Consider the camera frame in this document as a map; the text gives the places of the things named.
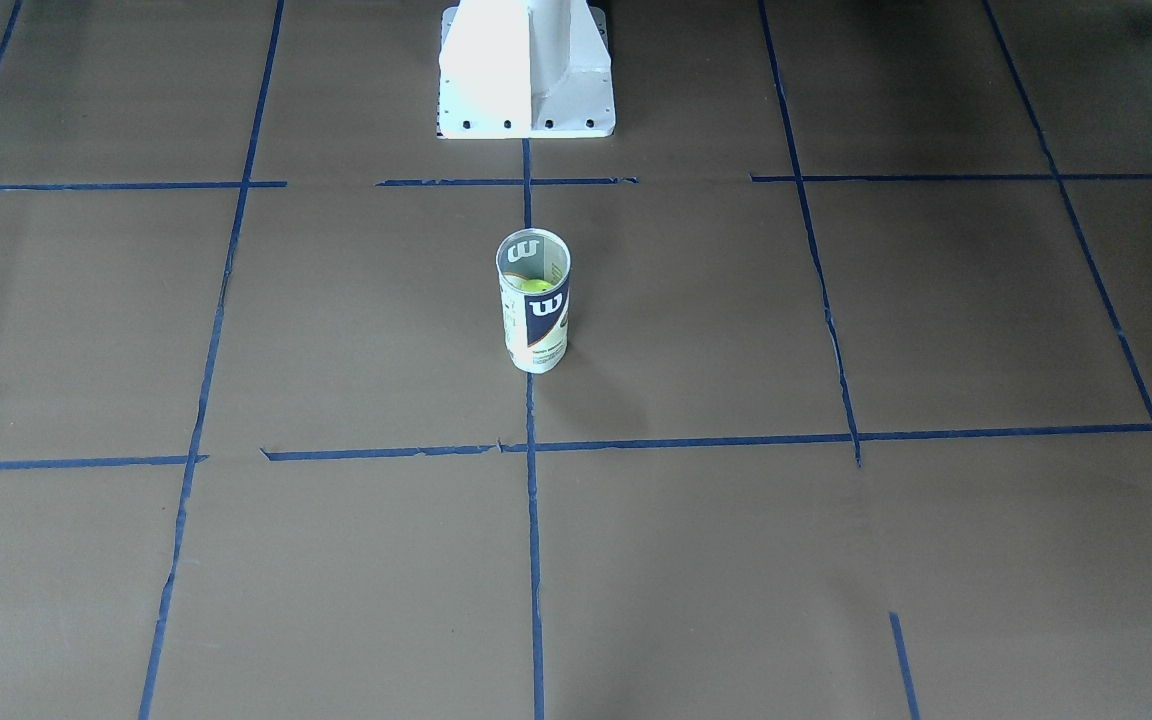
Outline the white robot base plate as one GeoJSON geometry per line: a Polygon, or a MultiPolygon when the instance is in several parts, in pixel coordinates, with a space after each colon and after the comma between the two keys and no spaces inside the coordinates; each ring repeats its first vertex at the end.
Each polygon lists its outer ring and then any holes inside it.
{"type": "Polygon", "coordinates": [[[460,1],[442,13],[435,132],[604,138],[617,124],[607,14],[589,1],[460,1]]]}

